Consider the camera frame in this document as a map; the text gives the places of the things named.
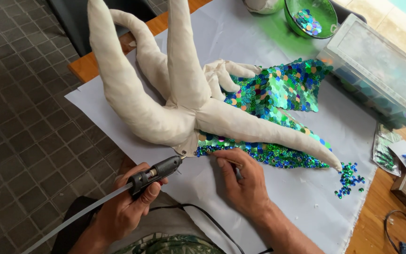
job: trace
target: clear plastic container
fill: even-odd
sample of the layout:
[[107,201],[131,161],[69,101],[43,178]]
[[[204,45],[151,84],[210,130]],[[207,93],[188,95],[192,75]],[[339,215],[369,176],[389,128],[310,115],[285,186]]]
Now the clear plastic container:
[[406,127],[405,52],[351,14],[317,58],[388,127]]

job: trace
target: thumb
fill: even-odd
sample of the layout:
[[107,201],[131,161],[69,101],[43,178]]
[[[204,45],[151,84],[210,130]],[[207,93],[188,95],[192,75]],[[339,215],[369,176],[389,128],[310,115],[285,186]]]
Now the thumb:
[[159,195],[159,191],[161,191],[161,185],[157,182],[152,183],[131,205],[133,213],[141,215]]
[[239,189],[239,184],[231,164],[224,158],[217,158],[217,164],[222,168],[222,175],[225,180],[226,189]]

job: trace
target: right hand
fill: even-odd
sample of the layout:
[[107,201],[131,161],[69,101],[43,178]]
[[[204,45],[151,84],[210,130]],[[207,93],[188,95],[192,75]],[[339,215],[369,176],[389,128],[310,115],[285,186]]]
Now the right hand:
[[[267,194],[264,171],[255,159],[240,148],[218,150],[212,154],[222,168],[226,195],[237,211],[255,220],[275,206]],[[236,179],[235,168],[226,159],[242,165],[237,166],[242,179]]]

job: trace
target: black cable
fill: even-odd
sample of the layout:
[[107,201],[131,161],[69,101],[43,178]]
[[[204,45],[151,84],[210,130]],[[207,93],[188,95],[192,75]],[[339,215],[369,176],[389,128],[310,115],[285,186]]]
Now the black cable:
[[386,236],[388,237],[388,240],[389,240],[389,242],[391,243],[392,247],[394,248],[394,250],[395,250],[398,254],[402,254],[402,253],[398,250],[398,248],[396,247],[396,245],[394,244],[394,242],[391,240],[391,237],[389,236],[389,233],[388,233],[388,225],[387,225],[387,222],[388,222],[388,219],[389,219],[389,217],[391,216],[391,214],[393,214],[394,212],[400,212],[401,214],[403,214],[403,215],[406,217],[406,214],[405,214],[403,211],[399,211],[399,210],[390,211],[390,212],[385,216],[385,219],[384,219],[384,221],[383,221],[383,225],[384,225],[384,228],[385,228]]
[[[178,205],[174,205],[174,206],[158,206],[158,207],[150,208],[150,211],[154,211],[154,210],[158,210],[158,209],[162,209],[162,208],[180,208],[180,209],[183,209],[186,206],[193,206],[196,209],[200,210],[202,213],[204,213],[206,215],[206,217],[208,217],[220,229],[220,231],[222,231],[223,234],[225,234],[228,237],[228,239],[230,239],[236,245],[236,247],[239,249],[241,254],[245,254],[244,251],[242,250],[242,248],[233,240],[233,238],[228,234],[228,232],[226,232],[225,229],[223,229],[222,226],[207,211],[203,210],[203,208],[200,208],[200,207],[198,207],[196,205],[192,205],[192,204],[178,204]],[[260,252],[258,254],[265,254],[265,253],[272,252],[272,251],[273,251],[273,249],[269,248],[269,249],[267,249],[265,251],[262,251],[262,252]]]

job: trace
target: green bowl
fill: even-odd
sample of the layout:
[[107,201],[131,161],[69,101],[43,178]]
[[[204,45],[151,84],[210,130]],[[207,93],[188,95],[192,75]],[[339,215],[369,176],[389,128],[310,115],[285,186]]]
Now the green bowl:
[[[300,28],[297,22],[292,18],[292,15],[298,13],[302,9],[309,9],[310,14],[322,26],[322,32],[317,35],[309,35]],[[333,9],[332,4],[328,0],[285,0],[285,16],[289,26],[298,35],[304,38],[326,39],[334,34],[334,28],[338,24],[338,17]]]

